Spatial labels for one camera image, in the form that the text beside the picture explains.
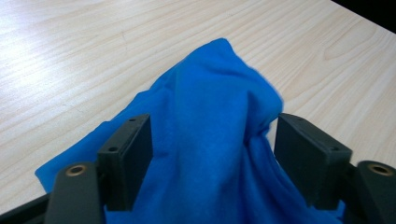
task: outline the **blue towel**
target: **blue towel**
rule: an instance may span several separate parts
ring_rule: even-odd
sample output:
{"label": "blue towel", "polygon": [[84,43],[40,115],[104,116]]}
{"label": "blue towel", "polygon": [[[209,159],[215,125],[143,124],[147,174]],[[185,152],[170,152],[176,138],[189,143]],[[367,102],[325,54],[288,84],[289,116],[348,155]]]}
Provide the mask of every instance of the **blue towel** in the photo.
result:
{"label": "blue towel", "polygon": [[281,110],[274,88],[218,39],[36,175],[51,191],[60,169],[94,161],[125,120],[149,113],[153,159],[133,211],[106,212],[108,223],[339,223],[330,212],[307,208],[276,163],[266,134]]}

